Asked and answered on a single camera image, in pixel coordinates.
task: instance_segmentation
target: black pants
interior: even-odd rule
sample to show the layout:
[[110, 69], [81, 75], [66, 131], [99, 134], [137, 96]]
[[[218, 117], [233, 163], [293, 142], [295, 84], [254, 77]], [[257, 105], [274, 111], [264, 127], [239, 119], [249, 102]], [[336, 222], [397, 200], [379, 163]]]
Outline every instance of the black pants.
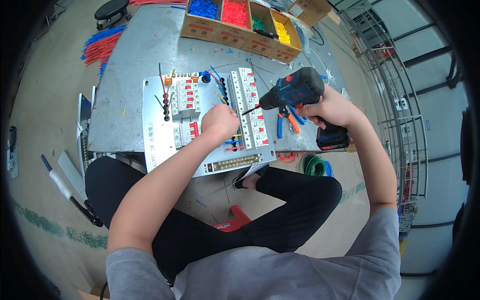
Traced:
[[[107, 228], [125, 194], [143, 176], [110, 157], [99, 158], [88, 167], [86, 193]], [[243, 246], [293, 252], [327, 220], [342, 195], [340, 183], [334, 178], [272, 167], [257, 181], [256, 189], [286, 203], [233, 232], [220, 231], [172, 209], [152, 244], [162, 275], [173, 283], [187, 264]]]

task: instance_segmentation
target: cordless drill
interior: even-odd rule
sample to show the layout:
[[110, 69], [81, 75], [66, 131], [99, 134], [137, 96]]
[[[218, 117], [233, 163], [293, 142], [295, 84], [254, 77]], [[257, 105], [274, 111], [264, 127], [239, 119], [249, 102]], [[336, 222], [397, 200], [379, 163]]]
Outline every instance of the cordless drill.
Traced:
[[[303, 67], [285, 78], [278, 79], [276, 85], [260, 98], [259, 104], [265, 110], [285, 105], [300, 108], [304, 104], [318, 103], [324, 91], [324, 82], [318, 72], [312, 67]], [[320, 149], [348, 147], [350, 138], [346, 128], [333, 125], [322, 117], [316, 117], [326, 126], [325, 129], [319, 127], [317, 130], [316, 142]]]

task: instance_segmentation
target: pliers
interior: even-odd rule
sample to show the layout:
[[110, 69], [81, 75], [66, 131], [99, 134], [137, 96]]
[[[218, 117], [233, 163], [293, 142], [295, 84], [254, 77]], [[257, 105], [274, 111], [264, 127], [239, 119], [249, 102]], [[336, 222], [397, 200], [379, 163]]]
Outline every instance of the pliers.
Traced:
[[282, 135], [283, 118], [287, 118], [288, 128], [290, 130], [292, 130], [293, 128], [297, 134], [300, 133], [300, 129], [297, 126], [296, 122], [294, 121], [292, 115], [288, 112], [287, 107], [280, 106], [278, 108], [278, 118], [276, 123], [276, 136], [278, 139], [283, 138], [283, 135]]
[[307, 117], [302, 117], [300, 118], [296, 113], [295, 113], [295, 109], [289, 105], [288, 108], [290, 108], [290, 111], [292, 112], [292, 115], [298, 120], [298, 122], [302, 125], [305, 125], [305, 121], [304, 120], [308, 120]]

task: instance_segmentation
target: drill bit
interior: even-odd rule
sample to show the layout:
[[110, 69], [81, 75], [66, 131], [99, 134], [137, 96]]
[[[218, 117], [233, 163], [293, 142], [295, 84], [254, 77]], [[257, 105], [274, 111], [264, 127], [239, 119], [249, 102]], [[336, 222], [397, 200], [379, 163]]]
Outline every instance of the drill bit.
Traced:
[[257, 109], [257, 108], [260, 108], [260, 105], [259, 105], [259, 106], [255, 106], [254, 108], [245, 111], [244, 113], [242, 113], [242, 116], [245, 116], [246, 114], [248, 114], [249, 112], [254, 111], [254, 110]]

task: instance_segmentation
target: gray t-shirt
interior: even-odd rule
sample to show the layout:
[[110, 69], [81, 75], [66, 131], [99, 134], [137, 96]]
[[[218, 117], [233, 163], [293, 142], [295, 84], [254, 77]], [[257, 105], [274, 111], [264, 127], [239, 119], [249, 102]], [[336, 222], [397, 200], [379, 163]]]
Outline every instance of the gray t-shirt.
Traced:
[[107, 257], [112, 299], [393, 299], [400, 287], [398, 215], [376, 211], [343, 257], [311, 258], [264, 247], [223, 251], [188, 264], [170, 289], [139, 249]]

